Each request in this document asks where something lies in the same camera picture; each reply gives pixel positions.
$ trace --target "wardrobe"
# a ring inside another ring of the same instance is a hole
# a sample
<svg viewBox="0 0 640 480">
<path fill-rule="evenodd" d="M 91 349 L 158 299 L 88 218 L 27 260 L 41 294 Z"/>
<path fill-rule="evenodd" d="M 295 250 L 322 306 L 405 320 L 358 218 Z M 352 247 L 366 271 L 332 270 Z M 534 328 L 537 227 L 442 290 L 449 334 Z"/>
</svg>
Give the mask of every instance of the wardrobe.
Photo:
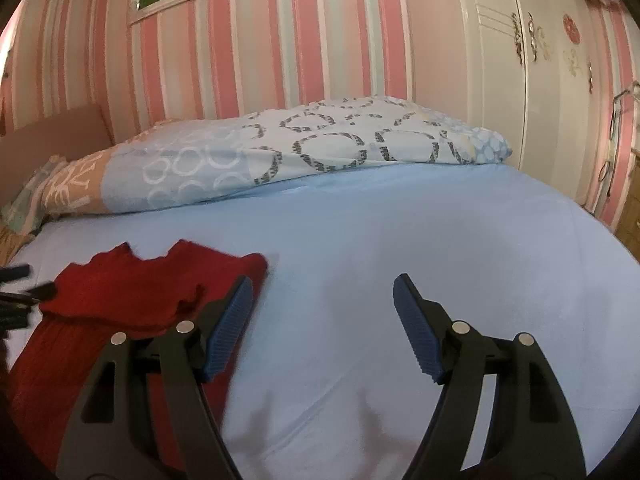
<svg viewBox="0 0 640 480">
<path fill-rule="evenodd" d="M 603 128 L 586 0 L 460 4 L 469 123 L 504 135 L 510 165 L 584 203 Z"/>
</svg>

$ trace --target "wall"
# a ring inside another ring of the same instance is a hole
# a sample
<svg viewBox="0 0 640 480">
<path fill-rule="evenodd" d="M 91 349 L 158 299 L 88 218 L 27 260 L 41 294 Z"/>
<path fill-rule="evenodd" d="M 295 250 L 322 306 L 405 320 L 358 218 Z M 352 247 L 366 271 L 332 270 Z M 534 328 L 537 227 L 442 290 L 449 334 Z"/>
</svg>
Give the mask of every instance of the wall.
<svg viewBox="0 0 640 480">
<path fill-rule="evenodd" d="M 468 121 L 465 20 L 460 0 L 406 0 L 414 99 Z"/>
<path fill-rule="evenodd" d="M 424 51 L 445 51 L 456 32 L 422 35 L 413 51 L 406 0 L 191 0 L 131 27 L 128 2 L 26 0 L 4 93 L 9 132 L 88 102 L 101 105 L 115 141 L 164 118 L 227 118 L 323 98 L 385 93 L 428 105 L 440 94 L 425 73 L 460 62 L 438 65 Z M 414 20 L 438 13 L 438 0 L 410 4 Z M 442 101 L 465 119 L 464 92 Z"/>
<path fill-rule="evenodd" d="M 18 19 L 20 18 L 20 14 L 22 12 L 24 0 L 18 4 L 17 9 L 15 9 L 11 18 L 9 19 L 6 27 L 0 34 L 0 75 L 3 75 L 4 66 L 6 64 L 7 57 L 9 56 L 9 51 L 14 44 L 15 31 L 18 26 Z M 4 92 L 2 91 L 2 85 L 5 84 L 4 76 L 0 77 L 0 137 L 4 136 L 6 133 L 6 128 L 4 125 L 4 114 L 3 110 L 3 101 L 4 101 Z"/>
<path fill-rule="evenodd" d="M 598 37 L 598 49 L 604 87 L 602 102 L 602 133 L 591 182 L 587 209 L 595 210 L 597 217 L 615 230 L 628 194 L 630 172 L 635 160 L 631 147 L 636 142 L 638 116 L 631 97 L 622 101 L 620 152 L 616 172 L 611 184 L 610 197 L 598 196 L 600 168 L 608 158 L 609 118 L 613 96 L 628 88 L 640 77 L 640 28 L 620 0 L 590 0 L 591 18 Z"/>
</svg>

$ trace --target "bed sheet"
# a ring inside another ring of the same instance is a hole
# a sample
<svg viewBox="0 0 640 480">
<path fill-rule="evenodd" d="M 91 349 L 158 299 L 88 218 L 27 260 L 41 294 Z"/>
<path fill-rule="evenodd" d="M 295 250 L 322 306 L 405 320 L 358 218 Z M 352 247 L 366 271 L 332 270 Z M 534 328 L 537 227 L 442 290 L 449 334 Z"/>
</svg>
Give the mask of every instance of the bed sheet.
<svg viewBox="0 0 640 480">
<path fill-rule="evenodd" d="M 223 425 L 246 480 L 402 478 L 440 393 L 392 303 L 402 272 L 481 333 L 537 338 L 588 469 L 638 406 L 640 266 L 575 203 L 507 166 L 372 168 L 65 219 L 14 262 L 34 267 L 26 285 L 125 241 L 152 258 L 181 238 L 270 263 Z M 13 359 L 28 335 L 12 333 Z M 494 384 L 485 381 L 466 465 L 480 458 Z"/>
</svg>

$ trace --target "red garment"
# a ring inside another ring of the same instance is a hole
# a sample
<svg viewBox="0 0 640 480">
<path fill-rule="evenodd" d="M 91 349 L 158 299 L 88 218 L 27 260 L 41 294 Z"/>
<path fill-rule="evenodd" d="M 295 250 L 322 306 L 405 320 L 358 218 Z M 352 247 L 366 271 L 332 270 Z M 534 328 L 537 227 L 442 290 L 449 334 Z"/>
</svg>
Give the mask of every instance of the red garment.
<svg viewBox="0 0 640 480">
<path fill-rule="evenodd" d="M 12 415 L 36 455 L 55 470 L 76 398 L 113 333 L 159 335 L 178 320 L 195 318 L 207 302 L 224 298 L 239 275 L 252 280 L 255 301 L 266 268 L 260 254 L 238 258 L 184 240 L 153 260 L 140 260 L 123 244 L 84 266 L 70 264 L 56 278 L 55 299 L 40 305 L 44 318 L 10 373 Z M 204 388 L 218 421 L 234 361 Z M 149 379 L 162 461 L 180 468 L 161 381 Z"/>
</svg>

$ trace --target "striped wallpaper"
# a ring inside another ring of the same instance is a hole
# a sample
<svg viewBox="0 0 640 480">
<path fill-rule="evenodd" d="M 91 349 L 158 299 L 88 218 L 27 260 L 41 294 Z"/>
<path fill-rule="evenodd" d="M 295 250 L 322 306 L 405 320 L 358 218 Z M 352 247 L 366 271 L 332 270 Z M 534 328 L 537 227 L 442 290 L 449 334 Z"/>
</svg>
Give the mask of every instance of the striped wallpaper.
<svg viewBox="0 0 640 480">
<path fill-rule="evenodd" d="M 25 1 L 8 132 L 89 102 L 119 142 L 165 118 L 414 97 L 405 0 L 191 0 L 132 26 L 128 5 Z"/>
<path fill-rule="evenodd" d="M 630 173 L 635 163 L 631 147 L 636 143 L 638 111 L 630 96 L 622 101 L 620 152 L 610 197 L 606 200 L 598 201 L 601 191 L 598 173 L 609 154 L 612 98 L 640 78 L 640 28 L 620 0 L 592 0 L 589 6 L 598 40 L 600 79 L 604 91 L 601 106 L 602 132 L 586 208 L 595 209 L 596 216 L 615 231 L 626 202 Z"/>
</svg>

